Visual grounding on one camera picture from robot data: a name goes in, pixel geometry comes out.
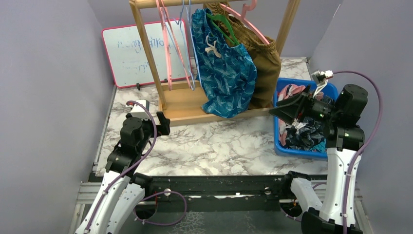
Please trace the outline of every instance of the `clothes rack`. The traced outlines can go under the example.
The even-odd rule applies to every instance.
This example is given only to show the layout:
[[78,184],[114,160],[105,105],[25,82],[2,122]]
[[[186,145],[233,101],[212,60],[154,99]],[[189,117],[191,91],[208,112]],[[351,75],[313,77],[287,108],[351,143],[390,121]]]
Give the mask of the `clothes rack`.
[[[185,5],[189,4],[189,0],[185,0]],[[223,0],[192,0],[191,4],[203,4],[223,2]],[[165,7],[182,5],[182,0],[164,0]],[[295,14],[297,12],[300,0],[289,0],[287,8],[281,22],[280,30],[276,39],[276,48],[281,54],[284,47],[291,25],[293,23]],[[195,90],[188,87],[186,81],[176,81],[172,83],[172,90],[169,90],[168,84],[161,84],[158,71],[156,69],[152,50],[150,48],[148,34],[144,27],[144,20],[142,18],[141,9],[155,8],[155,0],[129,0],[129,5],[136,22],[136,27],[141,38],[142,47],[148,59],[150,71],[155,82],[156,90],[159,95],[159,110],[164,112],[166,118],[171,120],[171,126],[195,124],[212,122],[219,120],[228,120],[213,114],[206,114],[201,106],[208,101],[199,82],[195,83]],[[264,116],[268,114],[271,106],[267,108],[247,110],[236,115],[234,118],[247,118]]]

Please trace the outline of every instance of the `screw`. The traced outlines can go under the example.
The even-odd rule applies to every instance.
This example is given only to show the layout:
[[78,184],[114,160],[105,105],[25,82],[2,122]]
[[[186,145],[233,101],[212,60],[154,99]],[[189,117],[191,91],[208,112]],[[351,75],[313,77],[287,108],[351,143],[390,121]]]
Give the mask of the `screw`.
[[266,195],[270,195],[271,194],[271,190],[270,190],[270,188],[268,188],[268,187],[266,187],[265,189],[264,189],[264,193],[266,194]]
[[170,192],[170,189],[166,188],[164,191],[165,191],[165,192]]

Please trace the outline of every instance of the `blue laundry basket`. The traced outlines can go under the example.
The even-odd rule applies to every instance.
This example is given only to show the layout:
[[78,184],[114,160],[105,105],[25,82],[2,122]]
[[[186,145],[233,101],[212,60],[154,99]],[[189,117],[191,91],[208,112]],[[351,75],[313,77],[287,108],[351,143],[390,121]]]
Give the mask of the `blue laundry basket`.
[[[277,100],[278,100],[277,93],[281,92],[281,90],[288,84],[304,85],[304,86],[307,86],[310,84],[311,90],[315,90],[317,86],[314,81],[302,80],[302,79],[291,79],[291,78],[278,78],[277,87],[276,87],[275,94],[274,94],[274,105],[275,103],[277,103]],[[336,100],[338,97],[337,88],[331,83],[328,83],[327,86],[324,87],[322,92],[334,100]],[[274,150],[277,155],[297,156],[297,157],[311,158],[311,159],[317,159],[317,160],[327,160],[327,153],[318,153],[318,152],[311,152],[311,151],[304,151],[304,150],[292,150],[292,149],[283,148],[280,145],[280,142],[278,139],[278,132],[279,132],[278,118],[274,117]]]

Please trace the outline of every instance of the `marble pattern surface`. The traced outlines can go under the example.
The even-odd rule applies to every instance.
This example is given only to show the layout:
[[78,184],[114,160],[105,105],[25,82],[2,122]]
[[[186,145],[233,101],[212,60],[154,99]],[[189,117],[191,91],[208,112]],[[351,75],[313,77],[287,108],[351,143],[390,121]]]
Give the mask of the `marble pattern surface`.
[[[282,59],[280,77],[310,80],[304,58]],[[117,89],[96,176],[103,176],[107,157],[119,141],[128,100],[146,99],[158,110],[155,86]],[[283,175],[290,170],[326,174],[327,162],[278,156],[274,152],[273,117],[252,117],[171,127],[137,171],[150,176]]]

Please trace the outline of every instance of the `brown shorts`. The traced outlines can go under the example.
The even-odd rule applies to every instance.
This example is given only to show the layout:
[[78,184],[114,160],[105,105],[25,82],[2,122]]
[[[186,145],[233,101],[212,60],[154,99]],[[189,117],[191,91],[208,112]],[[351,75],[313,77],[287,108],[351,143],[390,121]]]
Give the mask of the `brown shorts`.
[[[277,85],[277,79],[281,71],[281,59],[277,50],[275,49],[275,40],[266,37],[270,42],[268,45],[264,44],[254,32],[244,26],[244,24],[235,17],[228,16],[219,3],[205,3],[204,8],[209,8],[216,14],[226,16],[228,19],[234,35],[239,43],[242,43],[257,67],[257,82],[255,83],[255,90],[249,104],[249,109],[257,109],[270,107],[272,97]],[[227,28],[221,22],[216,22],[223,32],[229,35]],[[226,42],[229,46],[235,46],[228,39]]]

